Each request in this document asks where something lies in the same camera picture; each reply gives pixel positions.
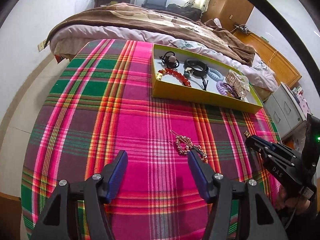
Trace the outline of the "right hand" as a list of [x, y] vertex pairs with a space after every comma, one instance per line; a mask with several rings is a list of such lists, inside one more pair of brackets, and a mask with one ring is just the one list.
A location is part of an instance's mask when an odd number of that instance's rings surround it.
[[304, 196], [299, 195], [298, 197], [291, 197], [289, 198], [287, 196], [287, 192], [285, 188], [280, 185], [275, 209], [281, 210], [285, 207], [288, 207], [290, 209], [294, 209], [296, 211], [296, 214], [304, 213], [310, 206], [310, 200], [306, 199]]

